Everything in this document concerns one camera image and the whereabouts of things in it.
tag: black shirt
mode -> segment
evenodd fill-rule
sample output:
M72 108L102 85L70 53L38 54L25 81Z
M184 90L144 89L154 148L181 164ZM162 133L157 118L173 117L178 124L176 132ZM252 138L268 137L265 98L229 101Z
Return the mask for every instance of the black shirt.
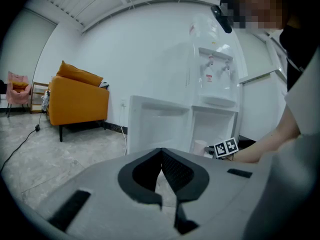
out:
M311 32L285 26L280 35L280 43L287 52L287 90L296 83L313 57L318 43Z

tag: warning sticker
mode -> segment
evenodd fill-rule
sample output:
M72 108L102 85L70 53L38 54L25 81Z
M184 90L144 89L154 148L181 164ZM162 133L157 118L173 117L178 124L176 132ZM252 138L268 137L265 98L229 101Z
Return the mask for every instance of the warning sticker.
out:
M207 74L207 75L206 75L206 81L207 81L207 82L212 82L212 75Z

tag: person's arm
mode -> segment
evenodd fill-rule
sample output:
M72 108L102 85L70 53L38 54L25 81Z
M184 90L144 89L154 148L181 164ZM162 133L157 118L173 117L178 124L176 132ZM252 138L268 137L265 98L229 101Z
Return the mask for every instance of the person's arm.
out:
M283 143L297 138L299 134L296 120L288 106L285 106L277 127L253 145L237 152L234 155L234 161L257 163L264 153L276 151Z

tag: orange sofa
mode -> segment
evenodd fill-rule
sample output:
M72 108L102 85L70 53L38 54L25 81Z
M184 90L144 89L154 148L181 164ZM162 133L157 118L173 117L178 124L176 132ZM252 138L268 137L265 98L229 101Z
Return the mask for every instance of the orange sofa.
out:
M59 126L61 142L63 125L102 120L105 126L109 91L99 87L102 79L62 61L49 85L48 107L50 123Z

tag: tile floor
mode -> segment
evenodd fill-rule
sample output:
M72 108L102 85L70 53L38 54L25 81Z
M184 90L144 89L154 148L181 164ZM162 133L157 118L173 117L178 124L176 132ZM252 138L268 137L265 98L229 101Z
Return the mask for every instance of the tile floor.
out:
M0 113L0 165L26 139L39 123L40 114L12 112L10 118ZM121 133L104 130L98 124L52 126L45 114L40 119L40 131L32 133L22 147L6 163L2 177L12 196L35 209L55 188L85 168L124 155L126 146ZM163 173L160 173L156 193L162 195L163 209L174 220L176 196Z

